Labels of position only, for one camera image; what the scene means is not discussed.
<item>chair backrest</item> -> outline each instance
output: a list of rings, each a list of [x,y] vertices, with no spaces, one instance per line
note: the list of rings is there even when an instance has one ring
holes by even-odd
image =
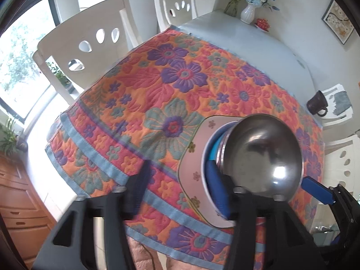
[[[132,47],[142,43],[128,0],[105,0],[44,36],[33,58],[48,77],[44,62],[52,56],[67,77],[86,89],[128,53],[125,32]],[[69,68],[72,60],[80,63],[75,70]]]
[[[354,198],[360,194],[360,139],[357,135],[325,144],[323,185],[335,187],[339,183]]]
[[[154,0],[160,31],[169,24],[179,26],[198,17],[195,0]]]
[[[339,115],[334,114],[334,110],[335,110],[334,95],[340,91],[345,91],[344,87],[341,84],[336,84],[335,86],[322,91],[329,105],[327,114],[322,118],[324,129],[329,129],[337,124],[344,124],[346,121],[352,118],[352,114],[353,114],[352,107],[349,107],[346,111],[342,112]]]

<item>white table surface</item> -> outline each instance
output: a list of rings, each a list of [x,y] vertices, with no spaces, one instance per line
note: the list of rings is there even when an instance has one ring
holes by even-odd
[[[304,106],[315,95],[314,83],[304,60],[282,42],[253,25],[218,10],[179,28],[247,61],[294,95]]]

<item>brown mug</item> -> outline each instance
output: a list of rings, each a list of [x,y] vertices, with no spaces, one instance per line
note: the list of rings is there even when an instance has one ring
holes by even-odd
[[[307,109],[312,115],[318,115],[319,117],[323,117],[328,112],[328,102],[325,98],[325,95],[319,90],[306,104]]]

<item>white vase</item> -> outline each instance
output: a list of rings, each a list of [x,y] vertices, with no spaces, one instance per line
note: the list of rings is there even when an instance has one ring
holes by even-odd
[[[246,24],[252,23],[255,18],[255,6],[248,3],[248,6],[241,12],[240,20]]]

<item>picture frame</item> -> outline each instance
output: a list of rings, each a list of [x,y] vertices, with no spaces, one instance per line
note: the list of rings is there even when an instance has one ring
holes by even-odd
[[[354,31],[354,26],[335,0],[331,0],[322,20],[345,45]]]

